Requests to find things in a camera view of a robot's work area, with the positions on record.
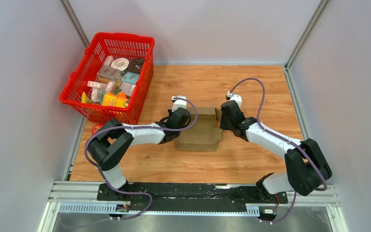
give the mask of black mounting plate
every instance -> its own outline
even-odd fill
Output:
[[[227,184],[189,183],[144,183],[126,184],[124,191],[147,192],[152,195],[150,211],[193,211],[193,212],[246,212],[246,203],[276,204],[276,198],[262,202],[256,198],[256,186],[235,186]],[[277,194],[281,204],[288,203],[286,193]],[[111,190],[106,184],[99,186],[98,201],[126,201],[131,197]],[[144,209],[149,198],[133,195],[131,210]]]

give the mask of tape roll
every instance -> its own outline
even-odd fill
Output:
[[[120,71],[124,71],[127,69],[128,64],[129,64],[128,59],[118,58],[118,59],[113,60],[110,66],[114,69],[119,69]]]

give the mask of white wall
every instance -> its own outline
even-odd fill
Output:
[[[56,0],[0,1],[0,231],[36,231],[79,115],[59,102],[83,46]]]
[[[349,231],[371,231],[371,1],[330,1],[291,70]]]
[[[89,40],[154,37],[157,63],[286,63],[320,0],[70,0]]]

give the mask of red basket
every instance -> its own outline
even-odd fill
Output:
[[[124,33],[97,33],[85,50],[85,56],[79,67],[70,75],[60,95],[60,101],[72,106],[92,122],[105,123],[117,118],[122,123],[137,124],[154,73],[153,47],[154,39],[151,37]],[[81,103],[83,92],[88,96],[91,94],[87,81],[99,81],[97,72],[107,56],[113,56],[115,59],[124,57],[128,60],[145,58],[127,108]]]

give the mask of red ball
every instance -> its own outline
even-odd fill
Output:
[[[99,131],[100,128],[103,127],[103,124],[96,124],[93,128],[92,128],[92,135],[96,134],[97,131]]]

